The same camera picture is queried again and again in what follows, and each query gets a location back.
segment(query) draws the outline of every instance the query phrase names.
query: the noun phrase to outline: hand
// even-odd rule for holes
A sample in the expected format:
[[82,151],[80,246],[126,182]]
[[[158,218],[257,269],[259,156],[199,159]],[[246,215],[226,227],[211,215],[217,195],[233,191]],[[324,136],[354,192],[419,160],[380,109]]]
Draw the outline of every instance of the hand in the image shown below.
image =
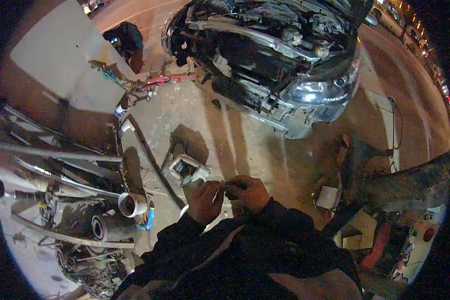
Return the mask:
[[230,200],[240,199],[252,212],[259,213],[267,205],[270,195],[264,183],[246,175],[238,175],[226,182],[226,196]]
[[202,225],[212,223],[222,211],[225,183],[199,179],[183,187],[188,202],[188,215]]

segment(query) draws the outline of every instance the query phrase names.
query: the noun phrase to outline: pavement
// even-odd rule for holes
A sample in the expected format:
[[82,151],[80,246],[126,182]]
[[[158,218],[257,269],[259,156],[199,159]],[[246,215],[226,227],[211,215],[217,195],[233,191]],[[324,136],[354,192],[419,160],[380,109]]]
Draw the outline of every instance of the pavement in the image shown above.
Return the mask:
[[[100,32],[122,21],[137,25],[144,38],[142,72],[157,71],[166,62],[169,71],[185,73],[189,67],[173,64],[161,49],[160,37],[168,17],[187,2],[117,0],[92,22]],[[354,99],[336,122],[316,123],[314,134],[306,139],[284,139],[258,120],[233,109],[218,109],[210,95],[191,82],[161,86],[151,101],[138,103],[128,113],[137,120],[158,164],[170,146],[170,133],[181,132],[193,137],[191,143],[197,145],[196,154],[205,158],[211,180],[226,180],[236,174],[261,178],[275,200],[309,214],[321,229],[327,221],[312,201],[314,176],[322,173],[329,178],[326,184],[338,184],[332,156],[334,139],[340,135],[356,134],[379,148],[399,146],[393,159],[372,159],[370,170],[406,170],[450,149],[450,122],[444,102],[417,59],[380,26],[362,25],[359,39],[364,52],[361,83]],[[399,111],[386,100],[388,95],[395,98]],[[164,194],[134,136],[124,135],[122,144],[138,157],[143,187],[154,193],[154,226],[150,232],[140,233],[136,252],[141,254],[152,249],[156,233],[176,222],[180,211]],[[170,182],[183,196],[178,183],[172,178]],[[221,218],[230,215],[227,202]]]

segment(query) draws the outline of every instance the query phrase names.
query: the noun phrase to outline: road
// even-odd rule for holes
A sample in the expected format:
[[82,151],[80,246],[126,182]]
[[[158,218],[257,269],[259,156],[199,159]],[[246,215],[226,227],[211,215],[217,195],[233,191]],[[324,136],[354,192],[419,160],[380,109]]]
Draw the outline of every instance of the road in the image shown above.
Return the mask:
[[[161,49],[162,27],[172,12],[187,2],[117,0],[92,22],[101,32],[125,20],[136,24],[144,39],[142,72],[157,71],[164,62],[171,62]],[[369,166],[373,170],[405,170],[450,149],[450,123],[444,102],[417,59],[382,27],[362,25],[359,39],[364,53],[358,92],[336,122],[315,124],[310,138],[286,140],[276,136],[270,126],[233,109],[218,110],[210,103],[209,95],[192,83],[160,87],[152,101],[138,103],[129,113],[137,120],[158,162],[170,146],[170,133],[186,128],[206,145],[205,161],[211,179],[227,179],[238,173],[259,177],[278,201],[306,212],[321,229],[326,220],[314,206],[311,194],[316,174],[336,175],[332,146],[337,136],[356,134],[372,146],[398,148],[393,159],[373,159]],[[187,66],[171,68],[173,64],[169,71],[184,73]],[[386,100],[388,95],[395,98],[398,109]],[[138,148],[134,141],[122,143],[124,147]],[[160,198],[154,199],[156,211],[163,216],[155,218],[156,234],[178,212],[173,204],[167,204],[144,157],[140,153],[138,156],[145,188]]]

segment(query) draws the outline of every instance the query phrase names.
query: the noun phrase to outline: person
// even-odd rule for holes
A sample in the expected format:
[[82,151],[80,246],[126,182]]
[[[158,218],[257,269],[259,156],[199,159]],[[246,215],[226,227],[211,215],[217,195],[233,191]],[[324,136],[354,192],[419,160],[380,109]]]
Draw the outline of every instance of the person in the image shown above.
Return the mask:
[[[270,197],[260,179],[193,184],[184,188],[188,211],[158,233],[112,299],[361,299],[349,251]],[[242,200],[244,213],[203,232],[224,194]]]
[[133,72],[140,72],[143,65],[144,37],[136,25],[124,21],[102,33],[102,36],[113,45]]

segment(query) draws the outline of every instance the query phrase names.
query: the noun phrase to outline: car headlight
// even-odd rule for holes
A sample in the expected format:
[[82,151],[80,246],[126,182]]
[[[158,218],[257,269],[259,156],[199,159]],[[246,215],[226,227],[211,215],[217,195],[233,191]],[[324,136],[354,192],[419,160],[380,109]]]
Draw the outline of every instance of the car headlight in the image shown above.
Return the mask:
[[353,93],[357,83],[361,57],[355,57],[346,75],[329,81],[308,81],[307,77],[299,78],[288,85],[281,98],[286,102],[300,104],[326,104],[344,101]]

